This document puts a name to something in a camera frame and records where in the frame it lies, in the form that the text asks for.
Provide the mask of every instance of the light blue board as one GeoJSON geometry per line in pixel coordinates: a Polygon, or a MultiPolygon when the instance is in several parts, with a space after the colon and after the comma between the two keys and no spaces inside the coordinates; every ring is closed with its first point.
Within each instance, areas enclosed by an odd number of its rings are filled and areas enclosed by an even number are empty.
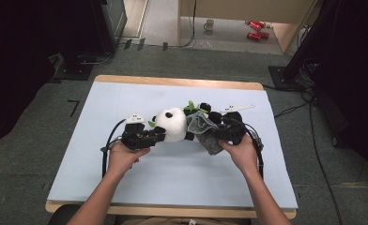
{"type": "MultiPolygon", "coordinates": [[[[84,202],[101,179],[100,149],[115,124],[134,113],[146,120],[159,111],[207,102],[212,111],[241,111],[265,145],[265,182],[282,208],[298,208],[265,91],[94,82],[48,200],[84,202]]],[[[115,132],[121,135],[124,124],[115,132]]],[[[246,182],[227,152],[210,156],[199,142],[158,142],[119,184],[113,203],[253,207],[246,182]]]]}

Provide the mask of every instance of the gray carpet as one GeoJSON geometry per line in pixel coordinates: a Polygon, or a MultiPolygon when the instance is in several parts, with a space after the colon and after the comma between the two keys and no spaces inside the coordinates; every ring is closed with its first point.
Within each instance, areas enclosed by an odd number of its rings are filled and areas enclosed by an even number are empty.
{"type": "MultiPolygon", "coordinates": [[[[0,224],[47,224],[44,209],[92,81],[99,74],[258,82],[272,85],[268,66],[285,66],[290,56],[249,52],[136,46],[93,68],[89,81],[47,83],[16,127],[0,140],[0,224]],[[69,100],[79,100],[75,106],[69,100]]],[[[267,90],[275,113],[303,100],[299,93],[267,90]]],[[[331,146],[322,112],[312,107],[315,137],[344,224],[368,224],[368,162],[351,149],[331,146]]],[[[319,168],[308,106],[276,119],[289,177],[298,198],[294,224],[339,224],[319,168]]]]}

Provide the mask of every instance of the forearm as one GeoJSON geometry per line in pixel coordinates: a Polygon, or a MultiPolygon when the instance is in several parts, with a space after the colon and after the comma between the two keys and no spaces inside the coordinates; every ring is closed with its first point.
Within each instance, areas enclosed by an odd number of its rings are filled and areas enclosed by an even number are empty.
{"type": "Polygon", "coordinates": [[[244,172],[260,224],[291,224],[270,194],[257,170],[244,172]]]}
{"type": "Polygon", "coordinates": [[[120,177],[112,177],[106,173],[99,185],[68,224],[103,224],[120,179],[120,177]]]}

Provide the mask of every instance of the table edge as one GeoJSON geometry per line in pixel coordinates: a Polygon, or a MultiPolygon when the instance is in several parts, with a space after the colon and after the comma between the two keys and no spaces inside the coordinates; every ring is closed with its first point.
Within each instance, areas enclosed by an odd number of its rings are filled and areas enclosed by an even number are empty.
{"type": "Polygon", "coordinates": [[[170,86],[194,86],[194,87],[212,87],[212,88],[231,88],[244,90],[263,91],[263,85],[259,82],[229,82],[213,80],[197,80],[182,78],[161,78],[161,77],[138,77],[121,75],[100,74],[94,80],[103,83],[137,83],[137,84],[156,84],[170,86]]]}
{"type": "MultiPolygon", "coordinates": [[[[54,213],[64,204],[82,204],[82,202],[55,202],[48,200],[45,208],[49,213],[54,213]]],[[[287,218],[293,219],[296,209],[282,209],[287,218]]],[[[191,207],[191,206],[137,206],[137,205],[110,205],[108,214],[151,216],[151,217],[184,217],[184,218],[257,218],[254,208],[245,207],[191,207]]]]}

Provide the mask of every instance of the person's left hand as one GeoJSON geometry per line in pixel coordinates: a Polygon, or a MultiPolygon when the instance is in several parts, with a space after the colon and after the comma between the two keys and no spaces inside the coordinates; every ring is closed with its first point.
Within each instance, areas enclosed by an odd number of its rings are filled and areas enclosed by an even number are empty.
{"type": "Polygon", "coordinates": [[[109,154],[108,170],[106,174],[111,174],[116,178],[122,178],[133,163],[138,162],[139,157],[148,154],[150,150],[150,148],[143,148],[132,151],[122,142],[116,142],[109,154]]]}

